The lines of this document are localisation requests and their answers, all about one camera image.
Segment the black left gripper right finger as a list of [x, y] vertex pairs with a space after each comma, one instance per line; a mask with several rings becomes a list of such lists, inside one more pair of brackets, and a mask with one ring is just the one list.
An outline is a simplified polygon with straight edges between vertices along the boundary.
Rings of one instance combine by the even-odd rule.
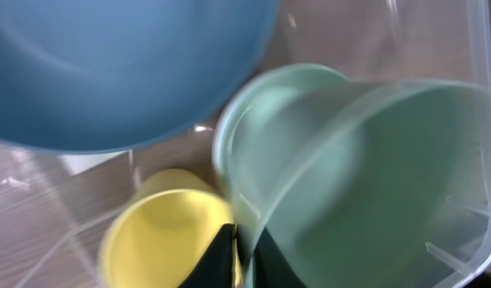
[[253, 254], [255, 288], [305, 288], [285, 260], [268, 230], [263, 230]]

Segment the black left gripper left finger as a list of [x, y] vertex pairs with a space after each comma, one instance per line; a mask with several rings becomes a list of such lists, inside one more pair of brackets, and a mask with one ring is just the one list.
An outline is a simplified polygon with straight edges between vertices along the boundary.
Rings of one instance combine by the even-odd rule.
[[234, 225], [223, 225], [179, 288], [231, 288], [234, 285], [233, 240]]

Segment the yellow plastic cup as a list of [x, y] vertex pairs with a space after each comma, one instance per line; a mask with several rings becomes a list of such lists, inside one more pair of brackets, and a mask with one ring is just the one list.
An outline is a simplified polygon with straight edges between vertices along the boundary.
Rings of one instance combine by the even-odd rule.
[[[106, 287], [179, 287], [225, 224], [230, 205], [197, 175], [168, 169], [151, 175], [112, 222], [98, 269]], [[242, 284], [234, 226], [234, 285]]]

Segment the mint green bowl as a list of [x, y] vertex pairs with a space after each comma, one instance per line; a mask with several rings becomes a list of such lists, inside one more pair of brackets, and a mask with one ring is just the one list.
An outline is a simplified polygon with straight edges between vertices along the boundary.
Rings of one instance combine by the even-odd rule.
[[268, 230], [305, 287], [460, 287], [491, 264], [489, 92], [296, 64], [222, 115], [213, 163], [244, 284]]

